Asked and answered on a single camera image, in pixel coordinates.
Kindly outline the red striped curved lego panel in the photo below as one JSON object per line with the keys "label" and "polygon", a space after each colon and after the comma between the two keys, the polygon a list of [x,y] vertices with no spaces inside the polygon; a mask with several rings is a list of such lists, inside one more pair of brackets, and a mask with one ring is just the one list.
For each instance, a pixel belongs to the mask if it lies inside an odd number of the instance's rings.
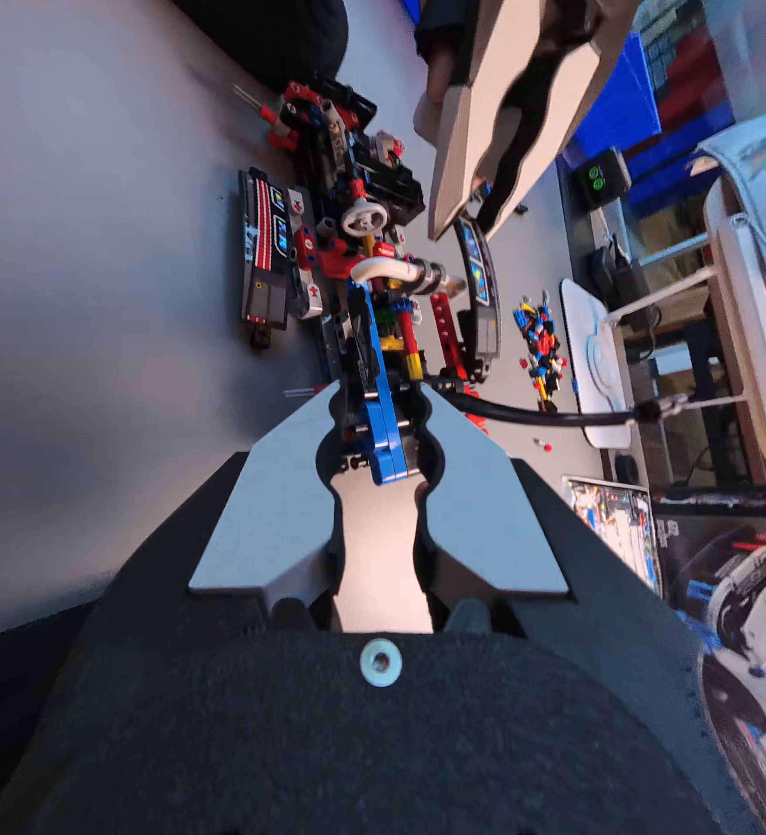
{"label": "red striped curved lego panel", "polygon": [[263,171],[239,172],[243,213],[243,278],[240,319],[257,351],[270,347],[273,331],[287,326],[293,251],[286,195]]}

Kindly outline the white book stand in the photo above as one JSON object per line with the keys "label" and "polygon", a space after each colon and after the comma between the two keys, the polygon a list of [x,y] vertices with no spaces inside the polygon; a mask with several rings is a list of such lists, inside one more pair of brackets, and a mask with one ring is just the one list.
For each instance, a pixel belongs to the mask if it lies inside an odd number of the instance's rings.
{"label": "white book stand", "polygon": [[608,424],[586,426],[586,438],[599,449],[625,449],[630,440],[626,415],[634,410],[626,373],[618,355],[618,329],[628,315],[698,287],[709,291],[719,342],[738,405],[743,438],[757,453],[753,466],[766,469],[766,185],[747,190],[724,175],[704,205],[707,242],[713,264],[616,311],[570,279],[560,285],[569,358],[580,415],[601,414]]}

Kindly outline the lego race car model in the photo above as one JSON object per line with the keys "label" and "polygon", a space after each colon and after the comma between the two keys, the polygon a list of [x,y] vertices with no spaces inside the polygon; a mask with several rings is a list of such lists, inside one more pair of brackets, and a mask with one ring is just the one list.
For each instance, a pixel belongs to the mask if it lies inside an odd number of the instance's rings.
{"label": "lego race car model", "polygon": [[[402,142],[366,131],[377,111],[371,101],[319,75],[289,81],[274,107],[239,85],[233,93],[269,126],[270,146],[297,175],[291,186],[267,175],[284,191],[290,218],[287,322],[293,315],[313,324],[326,383],[340,384],[339,473],[362,468],[381,486],[417,471],[413,394],[421,382],[482,432],[487,420],[585,434],[609,423],[601,414],[479,402],[456,317],[469,308],[465,266],[458,277],[407,251],[406,226],[423,212],[423,193],[402,162]],[[659,402],[633,406],[633,426],[663,416]]]}

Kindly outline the black lego set box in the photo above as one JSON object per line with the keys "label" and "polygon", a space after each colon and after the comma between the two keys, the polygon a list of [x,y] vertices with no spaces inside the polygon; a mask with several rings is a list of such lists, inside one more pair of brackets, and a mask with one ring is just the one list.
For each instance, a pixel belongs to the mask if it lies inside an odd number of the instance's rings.
{"label": "black lego set box", "polygon": [[652,506],[664,597],[701,641],[706,712],[766,831],[766,486],[667,488]]}

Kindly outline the colourful sticker sheet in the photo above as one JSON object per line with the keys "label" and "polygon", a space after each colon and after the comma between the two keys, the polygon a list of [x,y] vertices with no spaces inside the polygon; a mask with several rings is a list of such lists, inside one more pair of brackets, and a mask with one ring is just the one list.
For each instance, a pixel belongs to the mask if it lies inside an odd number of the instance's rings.
{"label": "colourful sticker sheet", "polygon": [[658,597],[663,597],[649,490],[638,485],[564,475],[566,503]]}

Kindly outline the plain blue storage bin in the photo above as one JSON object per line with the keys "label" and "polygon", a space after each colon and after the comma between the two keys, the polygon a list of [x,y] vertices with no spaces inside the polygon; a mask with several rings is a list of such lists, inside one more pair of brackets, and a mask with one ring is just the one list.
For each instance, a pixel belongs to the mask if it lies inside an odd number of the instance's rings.
{"label": "plain blue storage bin", "polygon": [[683,127],[656,137],[656,143],[627,162],[632,187],[626,195],[635,218],[644,219],[704,193],[718,173],[692,174],[698,145],[734,124],[733,110],[723,99]]}

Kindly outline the black power adapter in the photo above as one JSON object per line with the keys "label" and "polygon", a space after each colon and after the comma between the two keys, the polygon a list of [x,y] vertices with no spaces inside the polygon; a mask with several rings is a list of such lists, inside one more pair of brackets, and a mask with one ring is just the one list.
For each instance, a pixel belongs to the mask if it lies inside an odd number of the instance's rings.
{"label": "black power adapter", "polygon": [[[589,292],[605,306],[607,311],[627,307],[650,293],[643,269],[637,262],[631,262],[613,242],[598,247],[587,259]],[[660,322],[660,310],[649,306],[626,315],[621,325],[633,333],[655,330]]]}

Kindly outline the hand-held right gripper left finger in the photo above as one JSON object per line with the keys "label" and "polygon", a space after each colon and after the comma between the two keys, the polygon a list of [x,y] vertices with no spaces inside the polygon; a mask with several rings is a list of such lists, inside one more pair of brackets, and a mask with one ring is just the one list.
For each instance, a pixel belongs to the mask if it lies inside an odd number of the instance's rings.
{"label": "hand-held right gripper left finger", "polygon": [[328,546],[336,499],[317,453],[336,422],[337,381],[252,446],[193,571],[196,595],[254,595],[267,612],[281,600],[310,607],[330,586]]}

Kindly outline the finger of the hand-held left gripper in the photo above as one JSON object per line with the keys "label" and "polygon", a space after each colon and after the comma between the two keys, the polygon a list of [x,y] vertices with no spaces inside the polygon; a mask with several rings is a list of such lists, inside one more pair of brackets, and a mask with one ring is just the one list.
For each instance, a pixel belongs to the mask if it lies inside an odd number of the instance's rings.
{"label": "finger of the hand-held left gripper", "polygon": [[491,149],[503,101],[542,34],[544,2],[466,2],[464,26],[440,106],[428,235],[439,240],[469,201]]}
{"label": "finger of the hand-held left gripper", "polygon": [[493,237],[565,145],[600,64],[591,43],[535,59],[515,84],[520,120],[499,158],[480,229]]}

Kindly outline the holographic window curved lego panel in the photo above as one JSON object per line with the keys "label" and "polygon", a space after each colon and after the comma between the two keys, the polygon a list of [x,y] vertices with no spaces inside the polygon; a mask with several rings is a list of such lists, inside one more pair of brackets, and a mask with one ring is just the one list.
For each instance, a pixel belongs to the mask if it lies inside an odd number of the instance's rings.
{"label": "holographic window curved lego panel", "polygon": [[457,312],[463,364],[472,383],[489,377],[501,355],[502,317],[493,260],[481,228],[466,210],[454,220],[469,294],[469,308]]}

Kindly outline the black charger with green lights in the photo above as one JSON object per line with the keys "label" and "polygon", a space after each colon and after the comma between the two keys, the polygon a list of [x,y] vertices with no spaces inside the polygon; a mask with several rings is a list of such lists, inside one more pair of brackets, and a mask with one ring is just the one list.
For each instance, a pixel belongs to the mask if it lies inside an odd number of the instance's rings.
{"label": "black charger with green lights", "polygon": [[578,203],[590,213],[620,199],[632,186],[623,154],[614,146],[580,164],[571,182]]}

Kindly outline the pile of mixed lego pieces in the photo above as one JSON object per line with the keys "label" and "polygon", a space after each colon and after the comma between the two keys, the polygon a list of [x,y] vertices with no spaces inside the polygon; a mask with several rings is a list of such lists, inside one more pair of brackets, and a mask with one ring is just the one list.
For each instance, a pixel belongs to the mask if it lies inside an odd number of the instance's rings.
{"label": "pile of mixed lego pieces", "polygon": [[537,304],[524,297],[514,309],[513,318],[527,351],[526,357],[520,359],[520,365],[531,378],[538,409],[546,414],[557,414],[553,396],[560,389],[567,360],[559,354],[561,343],[556,336],[548,291],[543,290]]}

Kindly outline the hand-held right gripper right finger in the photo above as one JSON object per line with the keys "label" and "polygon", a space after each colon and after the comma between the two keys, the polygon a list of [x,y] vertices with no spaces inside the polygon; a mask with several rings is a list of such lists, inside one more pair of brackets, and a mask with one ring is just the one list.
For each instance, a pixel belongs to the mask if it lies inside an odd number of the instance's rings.
{"label": "hand-held right gripper right finger", "polygon": [[437,609],[464,600],[564,600],[553,548],[512,459],[425,382],[414,388],[418,501],[416,575]]}

